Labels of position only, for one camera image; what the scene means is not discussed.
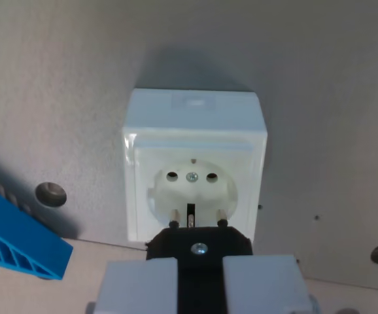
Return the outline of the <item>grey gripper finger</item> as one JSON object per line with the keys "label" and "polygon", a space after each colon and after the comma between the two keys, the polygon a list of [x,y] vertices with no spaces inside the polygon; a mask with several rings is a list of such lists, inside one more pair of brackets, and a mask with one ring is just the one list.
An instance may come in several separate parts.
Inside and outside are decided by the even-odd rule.
{"label": "grey gripper finger", "polygon": [[228,313],[307,313],[308,290],[292,255],[223,258]]}
{"label": "grey gripper finger", "polygon": [[177,259],[109,262],[94,312],[177,313]]}

